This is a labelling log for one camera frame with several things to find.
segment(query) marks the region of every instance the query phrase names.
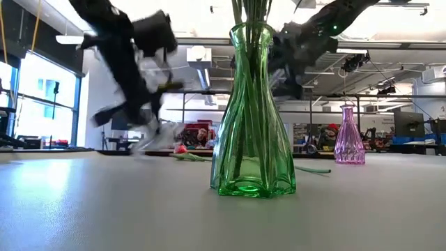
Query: monitor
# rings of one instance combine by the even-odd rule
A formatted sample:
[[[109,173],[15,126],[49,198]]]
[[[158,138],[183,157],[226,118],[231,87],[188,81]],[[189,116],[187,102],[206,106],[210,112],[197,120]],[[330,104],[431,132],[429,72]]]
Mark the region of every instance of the monitor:
[[[394,112],[395,136],[424,137],[424,117],[421,113]]]
[[[152,110],[142,109],[143,115],[148,118],[148,121],[152,119]],[[123,109],[117,111],[111,118],[111,129],[112,130],[124,130],[128,131],[133,128],[132,124],[128,122],[127,116]]]

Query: vase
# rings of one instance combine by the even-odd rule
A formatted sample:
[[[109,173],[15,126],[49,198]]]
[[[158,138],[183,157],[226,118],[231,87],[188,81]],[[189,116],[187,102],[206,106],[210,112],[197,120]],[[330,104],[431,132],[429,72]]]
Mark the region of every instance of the vase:
[[[363,165],[365,164],[365,149],[353,118],[353,106],[343,105],[341,108],[342,124],[334,147],[336,163]]]
[[[210,178],[219,195],[271,198],[295,192],[291,146],[268,83],[272,33],[265,23],[231,30],[236,72]]]

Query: vase neck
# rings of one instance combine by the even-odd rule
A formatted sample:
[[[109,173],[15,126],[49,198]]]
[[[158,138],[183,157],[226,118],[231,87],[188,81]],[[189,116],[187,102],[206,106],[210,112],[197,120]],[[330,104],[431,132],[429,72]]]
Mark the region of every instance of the vase neck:
[[[353,121],[353,108],[352,107],[342,107],[342,120],[343,121]]]

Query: table surface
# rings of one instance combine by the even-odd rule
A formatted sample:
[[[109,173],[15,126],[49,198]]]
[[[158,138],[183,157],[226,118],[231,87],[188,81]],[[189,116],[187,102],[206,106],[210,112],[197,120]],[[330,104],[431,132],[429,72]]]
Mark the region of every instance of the table surface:
[[[446,250],[445,157],[295,163],[333,172],[266,200],[218,196],[208,162],[4,153],[0,250]]]

